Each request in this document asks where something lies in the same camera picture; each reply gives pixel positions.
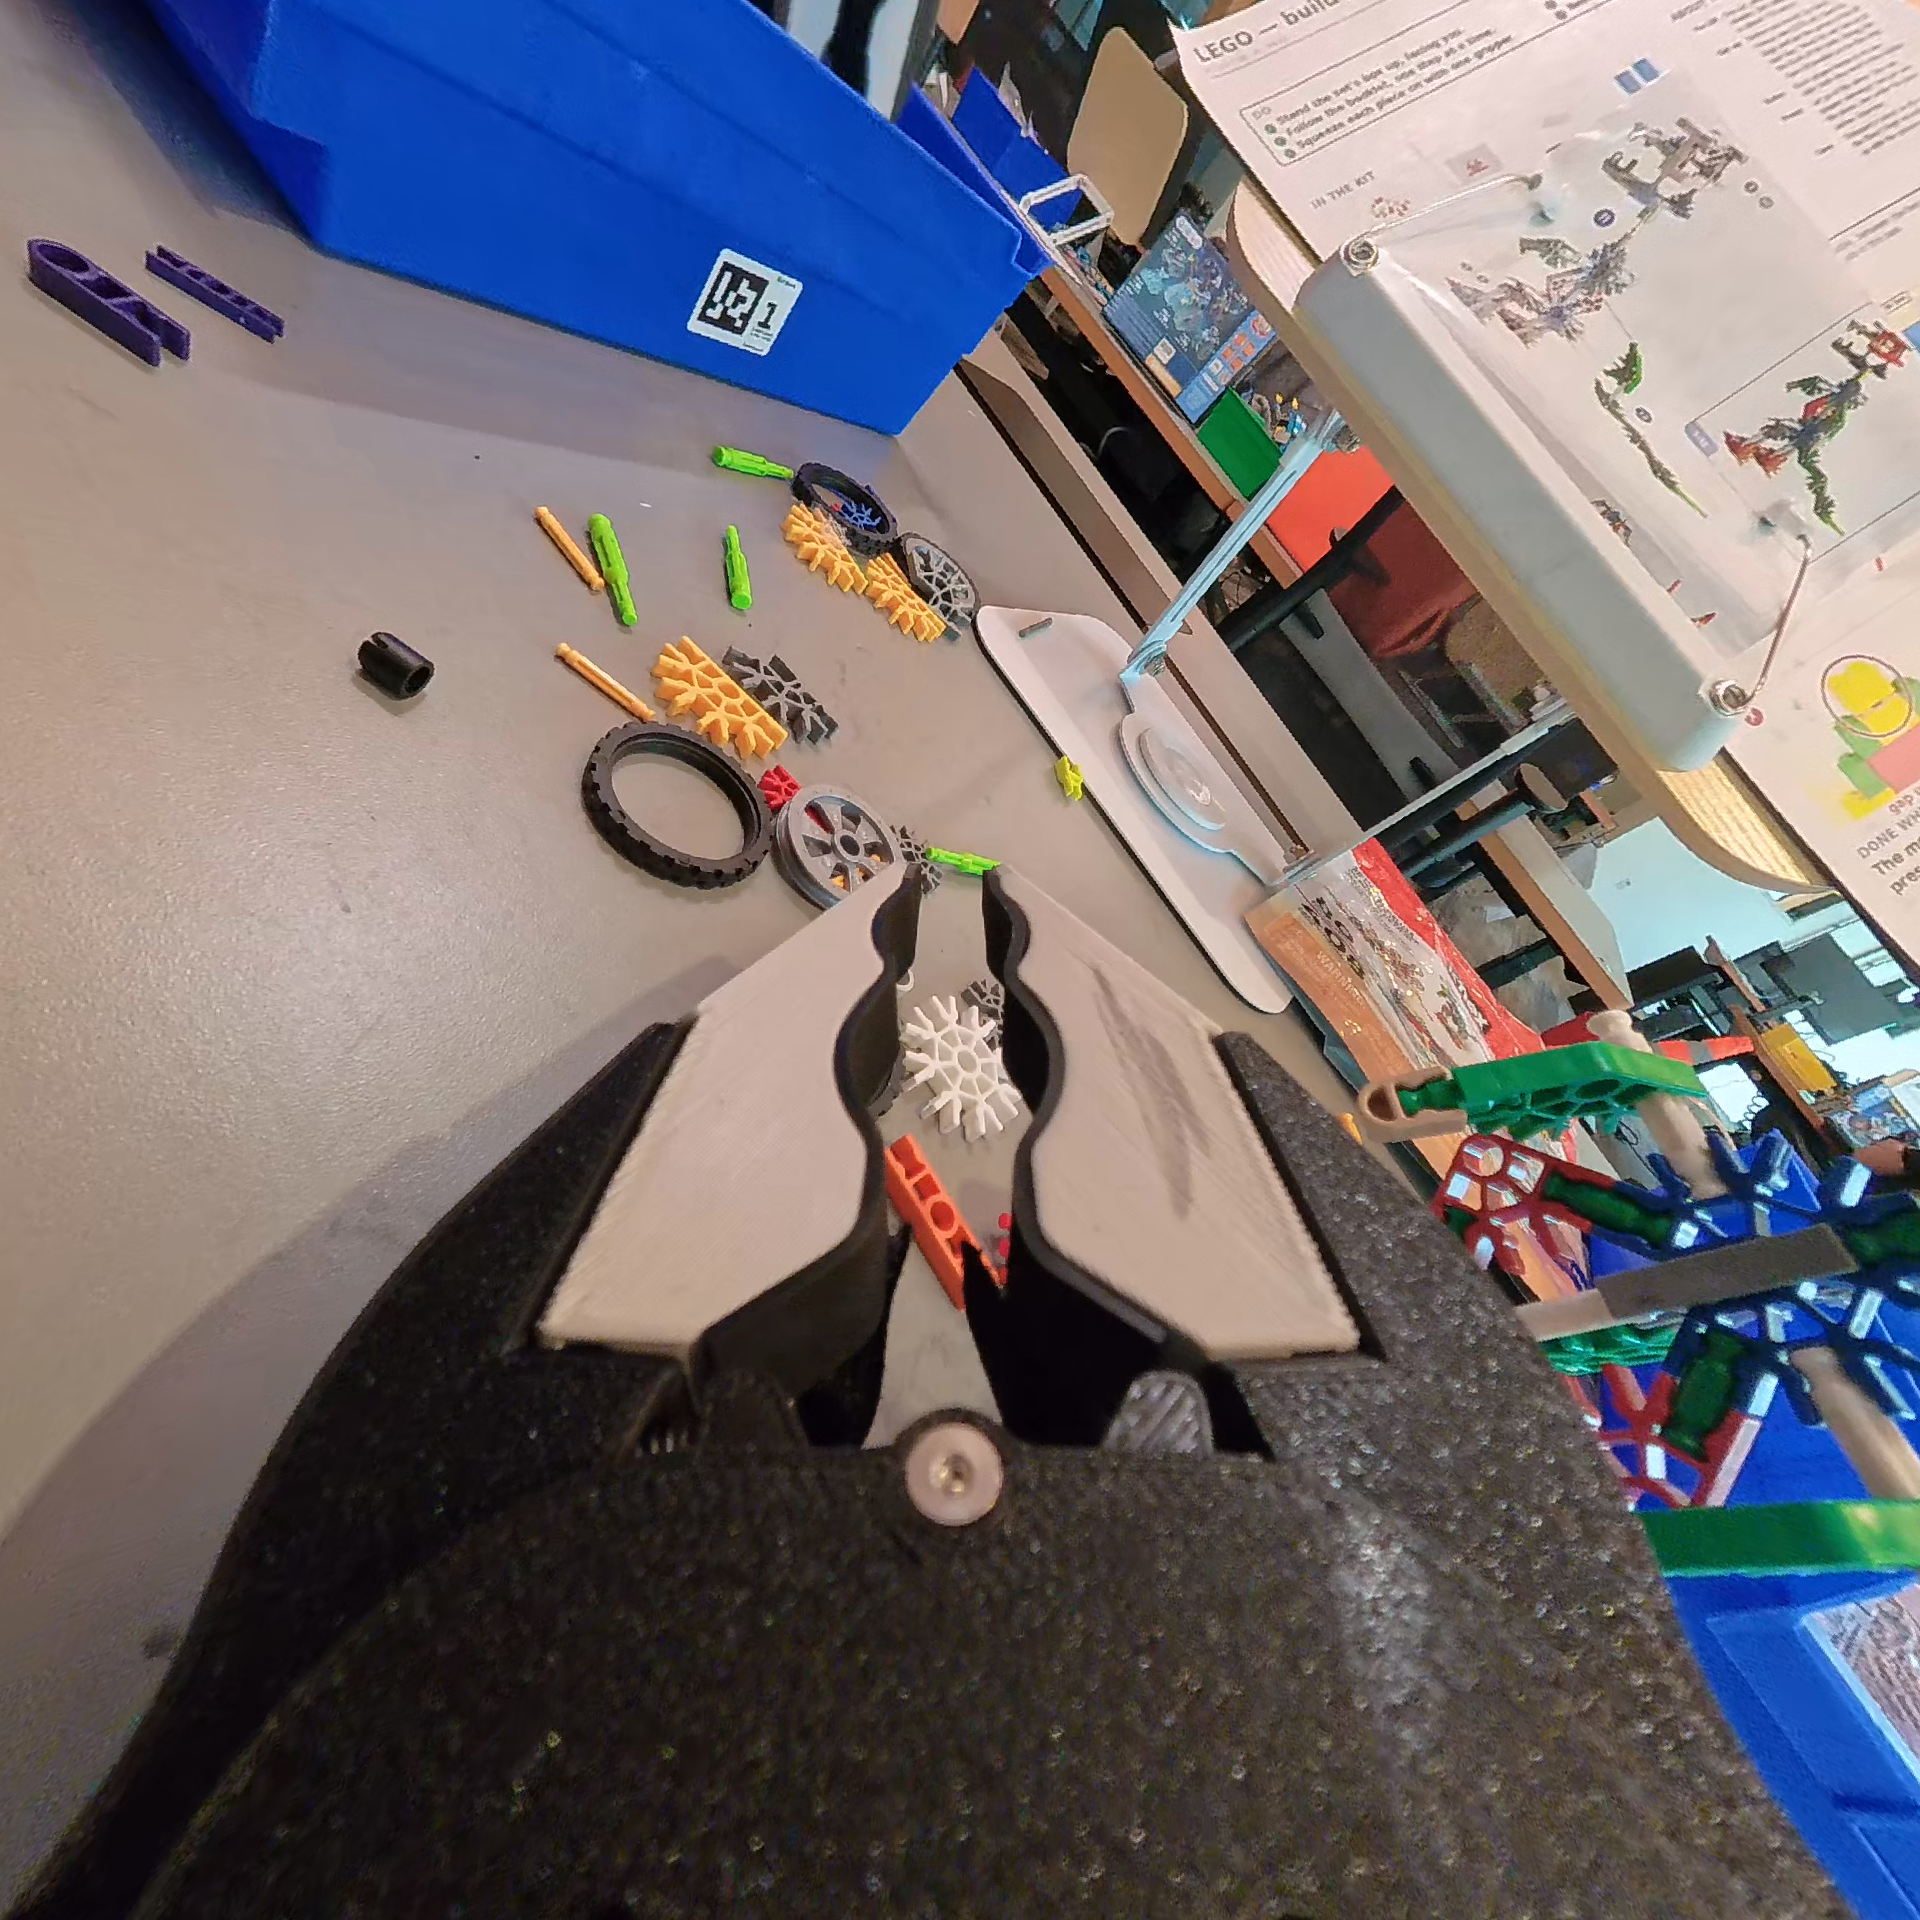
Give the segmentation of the building manual booklet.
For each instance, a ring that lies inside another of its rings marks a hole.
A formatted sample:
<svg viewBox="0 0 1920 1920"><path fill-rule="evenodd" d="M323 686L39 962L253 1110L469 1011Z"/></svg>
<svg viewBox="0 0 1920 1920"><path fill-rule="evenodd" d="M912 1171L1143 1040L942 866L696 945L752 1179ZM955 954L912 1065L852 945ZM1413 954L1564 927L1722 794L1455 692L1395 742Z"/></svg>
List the building manual booklet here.
<svg viewBox="0 0 1920 1920"><path fill-rule="evenodd" d="M1607 117L1352 282L1468 351L1707 657L1920 527L1920 351L1707 106Z"/></svg>

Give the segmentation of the black tyre with blue connector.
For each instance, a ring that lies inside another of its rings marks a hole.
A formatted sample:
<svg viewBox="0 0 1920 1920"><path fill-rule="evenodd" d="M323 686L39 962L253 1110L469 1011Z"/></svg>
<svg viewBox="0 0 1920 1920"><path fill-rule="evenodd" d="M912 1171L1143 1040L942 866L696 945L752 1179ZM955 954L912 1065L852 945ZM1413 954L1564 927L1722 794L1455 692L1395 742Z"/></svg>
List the black tyre with blue connector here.
<svg viewBox="0 0 1920 1920"><path fill-rule="evenodd" d="M852 557L852 559L876 559L876 557L892 557L892 513L876 508L876 490L865 490L852 469L835 469L835 461L795 461L787 469L787 492L809 508L809 513L820 513L827 522L827 535Z"/></svg>

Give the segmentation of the blue bin with square tag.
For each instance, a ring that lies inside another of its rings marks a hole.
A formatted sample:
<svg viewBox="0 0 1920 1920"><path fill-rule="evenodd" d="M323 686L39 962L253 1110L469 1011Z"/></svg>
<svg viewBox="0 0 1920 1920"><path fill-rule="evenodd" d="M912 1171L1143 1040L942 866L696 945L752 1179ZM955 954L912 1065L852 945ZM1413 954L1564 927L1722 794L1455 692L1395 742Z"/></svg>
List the blue bin with square tag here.
<svg viewBox="0 0 1920 1920"><path fill-rule="evenodd" d="M752 0L315 0L315 244L903 430L1026 294L1020 231Z"/></svg>

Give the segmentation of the blue toy box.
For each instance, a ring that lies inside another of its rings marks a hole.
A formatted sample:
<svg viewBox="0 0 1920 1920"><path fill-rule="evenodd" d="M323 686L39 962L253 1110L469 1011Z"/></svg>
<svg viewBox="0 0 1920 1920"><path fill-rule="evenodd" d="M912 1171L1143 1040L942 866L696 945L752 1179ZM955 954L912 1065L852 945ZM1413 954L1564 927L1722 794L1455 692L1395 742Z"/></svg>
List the blue toy box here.
<svg viewBox="0 0 1920 1920"><path fill-rule="evenodd" d="M1206 425L1216 402L1281 351L1281 329L1191 209L1168 209L1168 231L1118 282L1106 329L1191 425Z"/></svg>

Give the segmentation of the grey wheel with black tyre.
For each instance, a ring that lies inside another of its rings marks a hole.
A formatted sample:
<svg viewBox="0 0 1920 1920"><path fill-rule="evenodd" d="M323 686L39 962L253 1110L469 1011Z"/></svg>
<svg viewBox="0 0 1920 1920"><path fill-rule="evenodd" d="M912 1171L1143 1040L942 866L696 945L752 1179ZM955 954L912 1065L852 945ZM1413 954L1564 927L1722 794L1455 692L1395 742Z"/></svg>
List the grey wheel with black tyre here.
<svg viewBox="0 0 1920 1920"><path fill-rule="evenodd" d="M903 559L903 583L942 622L942 633L979 628L979 575L942 548L903 527L892 559Z"/></svg>

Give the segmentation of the colourful construction toy model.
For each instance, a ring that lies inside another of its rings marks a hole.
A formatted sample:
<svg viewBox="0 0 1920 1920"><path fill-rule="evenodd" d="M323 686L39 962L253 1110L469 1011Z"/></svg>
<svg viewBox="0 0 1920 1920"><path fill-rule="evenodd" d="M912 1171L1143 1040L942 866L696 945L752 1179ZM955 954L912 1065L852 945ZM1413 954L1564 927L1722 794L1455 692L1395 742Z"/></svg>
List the colourful construction toy model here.
<svg viewBox="0 0 1920 1920"><path fill-rule="evenodd" d="M1737 1144L1629 1015L1371 1078L1360 1133L1455 1144L1433 1210L1512 1284L1670 1575L1920 1572L1920 1354L1884 1338L1920 1191Z"/></svg>

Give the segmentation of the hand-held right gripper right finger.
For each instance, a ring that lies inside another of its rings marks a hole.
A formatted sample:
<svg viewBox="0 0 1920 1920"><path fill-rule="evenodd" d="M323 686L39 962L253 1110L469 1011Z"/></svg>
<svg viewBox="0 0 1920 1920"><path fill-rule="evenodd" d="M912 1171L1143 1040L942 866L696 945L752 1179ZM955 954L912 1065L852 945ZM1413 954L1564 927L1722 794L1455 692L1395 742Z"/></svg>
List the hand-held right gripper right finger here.
<svg viewBox="0 0 1920 1920"><path fill-rule="evenodd" d="M1360 1314L1227 1035L1020 867L986 880L986 962L1026 1101L1013 1279L969 1284L1002 1421L1099 1445L1143 1374L1168 1374L1216 1445L1269 1445L1233 1363L1352 1358Z"/></svg>

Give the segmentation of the orange toy package bag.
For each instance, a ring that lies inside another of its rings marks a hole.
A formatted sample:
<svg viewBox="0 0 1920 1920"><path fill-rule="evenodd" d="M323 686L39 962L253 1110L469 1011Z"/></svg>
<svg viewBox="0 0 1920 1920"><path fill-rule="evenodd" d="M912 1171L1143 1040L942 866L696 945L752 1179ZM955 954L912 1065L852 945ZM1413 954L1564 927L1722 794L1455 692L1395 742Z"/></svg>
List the orange toy package bag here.
<svg viewBox="0 0 1920 1920"><path fill-rule="evenodd" d="M1407 1065L1492 1065L1543 1052L1452 945L1407 867L1371 835L1325 867L1269 887L1244 936L1287 965L1352 1078Z"/></svg>

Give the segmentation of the green box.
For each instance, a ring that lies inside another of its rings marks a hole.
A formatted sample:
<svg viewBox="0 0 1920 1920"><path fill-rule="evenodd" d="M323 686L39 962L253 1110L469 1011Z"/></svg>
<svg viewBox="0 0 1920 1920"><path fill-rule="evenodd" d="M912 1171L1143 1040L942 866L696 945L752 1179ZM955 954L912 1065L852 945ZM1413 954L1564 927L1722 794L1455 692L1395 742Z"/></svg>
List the green box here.
<svg viewBox="0 0 1920 1920"><path fill-rule="evenodd" d="M1193 439L1227 469L1233 492L1259 492L1294 430L1269 425L1244 393L1221 393Z"/></svg>

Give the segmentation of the orange flat connector piece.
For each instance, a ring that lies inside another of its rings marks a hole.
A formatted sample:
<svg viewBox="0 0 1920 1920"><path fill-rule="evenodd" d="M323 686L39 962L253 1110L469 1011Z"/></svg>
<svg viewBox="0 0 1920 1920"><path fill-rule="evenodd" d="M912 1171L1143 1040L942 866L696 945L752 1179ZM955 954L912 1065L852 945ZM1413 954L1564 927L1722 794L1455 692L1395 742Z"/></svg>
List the orange flat connector piece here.
<svg viewBox="0 0 1920 1920"><path fill-rule="evenodd" d="M955 1307L969 1307L969 1269L1002 1279L912 1133L889 1138L889 1206L912 1226Z"/></svg>

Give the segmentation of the purple flat bar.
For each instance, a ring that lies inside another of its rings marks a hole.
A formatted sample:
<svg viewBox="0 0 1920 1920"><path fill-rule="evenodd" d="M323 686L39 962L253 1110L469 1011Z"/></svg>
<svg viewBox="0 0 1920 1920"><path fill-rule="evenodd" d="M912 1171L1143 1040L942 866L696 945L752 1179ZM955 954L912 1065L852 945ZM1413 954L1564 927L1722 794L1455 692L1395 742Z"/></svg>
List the purple flat bar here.
<svg viewBox="0 0 1920 1920"><path fill-rule="evenodd" d="M149 254L149 280L165 280L173 294L206 301L209 315L262 332L262 340L289 340L289 315L243 301L229 280L193 269L185 254L153 244Z"/></svg>

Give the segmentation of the purple flat piece with holes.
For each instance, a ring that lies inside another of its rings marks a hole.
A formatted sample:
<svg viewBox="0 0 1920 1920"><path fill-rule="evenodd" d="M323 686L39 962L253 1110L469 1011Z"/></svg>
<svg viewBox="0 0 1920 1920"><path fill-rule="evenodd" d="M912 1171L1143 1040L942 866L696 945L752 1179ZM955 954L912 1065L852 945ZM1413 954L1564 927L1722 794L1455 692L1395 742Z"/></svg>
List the purple flat piece with holes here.
<svg viewBox="0 0 1920 1920"><path fill-rule="evenodd" d="M149 294L133 294L126 280L105 280L87 254L34 238L22 244L34 282L71 309L85 329L99 329L112 351L165 363L185 359L185 329L165 315Z"/></svg>

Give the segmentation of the grey wheel hub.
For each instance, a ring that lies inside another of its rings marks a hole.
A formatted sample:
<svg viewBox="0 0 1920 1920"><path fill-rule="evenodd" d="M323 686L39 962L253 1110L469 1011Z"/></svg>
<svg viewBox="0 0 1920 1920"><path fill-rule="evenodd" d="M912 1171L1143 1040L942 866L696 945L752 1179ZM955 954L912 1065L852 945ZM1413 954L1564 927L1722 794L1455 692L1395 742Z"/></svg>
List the grey wheel hub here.
<svg viewBox="0 0 1920 1920"><path fill-rule="evenodd" d="M903 835L849 792L795 792L774 820L774 866L809 900L849 900L872 880L903 880Z"/></svg>

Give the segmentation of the dark grey fan connector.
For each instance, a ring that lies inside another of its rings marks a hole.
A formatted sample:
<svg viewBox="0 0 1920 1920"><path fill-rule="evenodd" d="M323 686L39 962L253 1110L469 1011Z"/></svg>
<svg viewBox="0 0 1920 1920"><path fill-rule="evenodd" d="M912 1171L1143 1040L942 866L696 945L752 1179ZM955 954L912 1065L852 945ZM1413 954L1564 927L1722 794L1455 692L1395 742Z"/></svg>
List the dark grey fan connector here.
<svg viewBox="0 0 1920 1920"><path fill-rule="evenodd" d="M726 676L809 752L835 736L835 712L782 657L726 649Z"/></svg>

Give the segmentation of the white document stand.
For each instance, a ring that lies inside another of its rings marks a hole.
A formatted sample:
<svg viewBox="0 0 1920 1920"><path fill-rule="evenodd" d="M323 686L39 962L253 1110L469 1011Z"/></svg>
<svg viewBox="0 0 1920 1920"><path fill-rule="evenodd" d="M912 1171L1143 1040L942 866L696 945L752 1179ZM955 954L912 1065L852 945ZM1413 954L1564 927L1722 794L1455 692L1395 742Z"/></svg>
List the white document stand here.
<svg viewBox="0 0 1920 1920"><path fill-rule="evenodd" d="M1407 217L1352 238L1307 269L1259 183L1233 183L1227 200L1227 260L1281 340L1670 826L1750 887L1830 887L1738 764L1707 754L1738 726L1738 676L1686 639L1686 610L1644 575L1644 559L1629 559L1564 458L1501 402L1442 315L1413 315L1395 238L1407 238ZM1206 583L1253 548L1316 445L1336 445L1336 425L1307 425L1146 633L1118 633L1089 610L1047 610L1047 633L1020 633L1043 610L979 610L1002 686L1047 752L1085 764L1089 805L1206 945L1221 984L1259 1015L1281 1015L1294 984L1244 936L1244 907L1377 826L1336 805L1304 752L1287 752L1287 792L1253 805L1227 780L1227 639L1206 639L1193 692L1168 692L1165 657Z"/></svg>

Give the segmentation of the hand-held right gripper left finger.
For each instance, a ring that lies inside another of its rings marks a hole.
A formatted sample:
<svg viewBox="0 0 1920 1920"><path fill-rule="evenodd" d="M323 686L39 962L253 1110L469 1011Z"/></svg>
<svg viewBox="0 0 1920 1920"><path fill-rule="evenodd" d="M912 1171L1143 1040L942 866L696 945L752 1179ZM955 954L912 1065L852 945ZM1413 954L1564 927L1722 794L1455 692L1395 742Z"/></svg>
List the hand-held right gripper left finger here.
<svg viewBox="0 0 1920 1920"><path fill-rule="evenodd" d="M624 1144L534 1307L542 1354L649 1358L782 1390L811 1445L876 1421L892 1222L876 1089L922 880L872 880L726 972L634 1110Z"/></svg>

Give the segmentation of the white snowflake connector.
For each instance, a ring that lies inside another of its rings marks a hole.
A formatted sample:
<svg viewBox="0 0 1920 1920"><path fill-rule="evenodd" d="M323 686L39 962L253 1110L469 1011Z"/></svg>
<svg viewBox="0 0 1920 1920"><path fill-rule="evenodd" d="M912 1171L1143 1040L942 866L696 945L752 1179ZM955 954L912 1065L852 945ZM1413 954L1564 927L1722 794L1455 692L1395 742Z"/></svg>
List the white snowflake connector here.
<svg viewBox="0 0 1920 1920"><path fill-rule="evenodd" d="M922 1124L963 1138L1002 1138L1020 1124L1002 1022L979 998L928 998L903 1015L903 1089L928 1101Z"/></svg>

